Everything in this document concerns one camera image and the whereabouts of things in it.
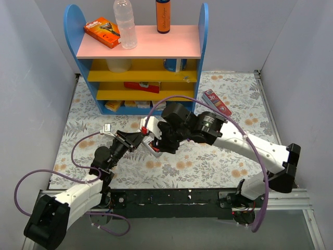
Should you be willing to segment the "white and red remote control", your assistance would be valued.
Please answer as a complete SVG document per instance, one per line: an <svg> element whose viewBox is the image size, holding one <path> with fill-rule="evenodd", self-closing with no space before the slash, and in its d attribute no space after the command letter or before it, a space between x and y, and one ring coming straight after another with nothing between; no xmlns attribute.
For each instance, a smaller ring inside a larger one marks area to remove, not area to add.
<svg viewBox="0 0 333 250"><path fill-rule="evenodd" d="M159 158L162 156L162 152L155 149L152 145L153 139L149 136L144 137L142 144L148 149L148 151L155 156L156 158Z"/></svg>

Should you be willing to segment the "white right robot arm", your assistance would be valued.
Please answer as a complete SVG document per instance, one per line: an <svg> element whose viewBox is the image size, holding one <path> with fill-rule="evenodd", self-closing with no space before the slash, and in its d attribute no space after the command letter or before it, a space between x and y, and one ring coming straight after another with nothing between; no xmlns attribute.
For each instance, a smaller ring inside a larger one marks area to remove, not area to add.
<svg viewBox="0 0 333 250"><path fill-rule="evenodd" d="M240 181L235 194L236 203L247 207L266 190L290 193L293 188L301 147L282 146L251 134L242 134L225 118L205 111L195 115L179 103L171 103L162 112L163 121L156 123L154 147L175 154L180 143L191 140L228 149L253 161L262 161L267 177L258 173Z"/></svg>

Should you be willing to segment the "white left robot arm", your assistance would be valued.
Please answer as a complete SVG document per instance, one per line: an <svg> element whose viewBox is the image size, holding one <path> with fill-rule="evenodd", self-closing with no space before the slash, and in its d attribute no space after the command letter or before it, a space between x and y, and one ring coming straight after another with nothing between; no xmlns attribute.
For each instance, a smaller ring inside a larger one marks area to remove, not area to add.
<svg viewBox="0 0 333 250"><path fill-rule="evenodd" d="M33 208L24 229L24 236L45 249L56 249L71 225L91 208L106 208L111 201L111 171L128 151L140 145L141 132L117 131L110 147L101 146L94 152L89 173L77 185L55 196L44 195Z"/></svg>

